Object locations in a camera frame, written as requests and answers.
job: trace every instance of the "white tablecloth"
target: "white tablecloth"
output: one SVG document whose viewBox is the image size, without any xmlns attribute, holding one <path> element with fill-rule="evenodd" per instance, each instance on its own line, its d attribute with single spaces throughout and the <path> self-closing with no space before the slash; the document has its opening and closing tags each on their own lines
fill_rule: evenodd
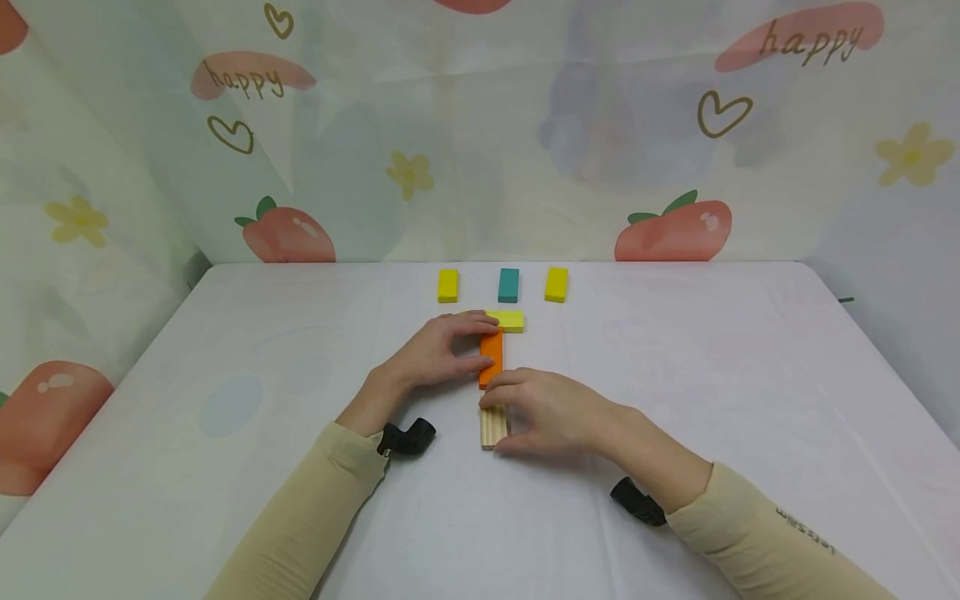
<svg viewBox="0 0 960 600">
<path fill-rule="evenodd" d="M 960 597 L 960 452 L 795 263 L 221 265 L 0 538 L 5 598 L 200 598 L 370 367 L 440 312 L 495 308 L 520 269 L 508 368 L 576 377 L 733 466 L 902 598 Z M 460 302 L 437 304 L 437 272 Z M 480 449 L 475 381 L 397 420 L 394 460 L 322 598 L 723 598 L 724 579 L 608 493 L 584 457 Z"/>
</svg>

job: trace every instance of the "natural wood block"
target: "natural wood block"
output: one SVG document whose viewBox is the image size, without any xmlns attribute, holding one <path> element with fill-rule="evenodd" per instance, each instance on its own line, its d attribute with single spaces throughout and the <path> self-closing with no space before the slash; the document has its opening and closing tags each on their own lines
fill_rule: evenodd
<svg viewBox="0 0 960 600">
<path fill-rule="evenodd" d="M 480 410 L 480 447 L 493 450 L 497 442 L 510 435 L 507 409 L 493 406 Z"/>
</svg>

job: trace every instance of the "finger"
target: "finger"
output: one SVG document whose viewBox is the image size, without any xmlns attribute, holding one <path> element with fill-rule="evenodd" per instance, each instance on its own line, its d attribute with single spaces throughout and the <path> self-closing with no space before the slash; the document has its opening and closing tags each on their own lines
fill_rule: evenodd
<svg viewBox="0 0 960 600">
<path fill-rule="evenodd" d="M 503 438 L 493 447 L 497 454 L 530 454 L 537 451 L 537 434 L 532 431 Z"/>
<path fill-rule="evenodd" d="M 489 393 L 501 385 L 518 385 L 526 381 L 529 376 L 529 369 L 513 369 L 510 371 L 502 371 L 498 373 L 496 377 L 491 379 L 490 383 L 487 384 L 487 392 Z"/>
<path fill-rule="evenodd" d="M 450 332 L 453 335 L 493 335 L 499 331 L 496 324 L 484 321 L 457 321 L 450 323 Z"/>
<path fill-rule="evenodd" d="M 492 356 L 484 356 L 483 354 L 479 354 L 477 356 L 458 358 L 456 362 L 454 362 L 454 370 L 458 375 L 467 375 L 472 372 L 480 372 L 485 368 L 490 367 L 492 364 Z"/>
<path fill-rule="evenodd" d="M 487 392 L 480 397 L 480 408 L 490 408 L 491 406 L 518 406 L 521 410 L 526 405 L 526 396 L 523 389 L 517 385 L 501 385 L 495 390 L 487 384 Z"/>
<path fill-rule="evenodd" d="M 469 310 L 467 312 L 457 314 L 458 321 L 476 321 L 480 323 L 489 323 L 489 324 L 499 324 L 500 321 L 494 317 L 491 317 L 486 312 L 482 310 Z"/>
</svg>

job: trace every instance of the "right hand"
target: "right hand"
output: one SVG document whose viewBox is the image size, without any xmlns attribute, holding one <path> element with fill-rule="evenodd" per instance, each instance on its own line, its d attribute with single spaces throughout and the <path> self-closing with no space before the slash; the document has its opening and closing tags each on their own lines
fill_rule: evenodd
<svg viewBox="0 0 960 600">
<path fill-rule="evenodd" d="M 525 368 L 490 381 L 480 408 L 498 404 L 515 406 L 530 422 L 529 431 L 500 440 L 500 454 L 597 453 L 605 432 L 629 410 L 569 377 Z"/>
</svg>

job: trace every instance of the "left hand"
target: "left hand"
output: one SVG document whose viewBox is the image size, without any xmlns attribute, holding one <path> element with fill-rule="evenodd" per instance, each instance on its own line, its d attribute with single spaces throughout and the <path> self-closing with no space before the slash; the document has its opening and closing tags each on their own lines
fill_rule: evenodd
<svg viewBox="0 0 960 600">
<path fill-rule="evenodd" d="M 433 385 L 479 372 L 493 364 L 489 356 L 464 356 L 453 353 L 453 340 L 467 335 L 493 335 L 497 319 L 482 310 L 458 315 L 441 315 L 396 351 L 387 362 L 373 369 L 360 392 L 337 422 L 364 437 L 381 430 L 407 394 L 420 385 Z"/>
<path fill-rule="evenodd" d="M 493 335 L 496 331 L 497 319 L 488 317 L 482 310 L 441 315 L 427 321 L 383 367 L 408 388 L 479 372 L 492 365 L 493 359 L 482 355 L 459 357 L 453 354 L 450 345 L 457 337 Z"/>
</svg>

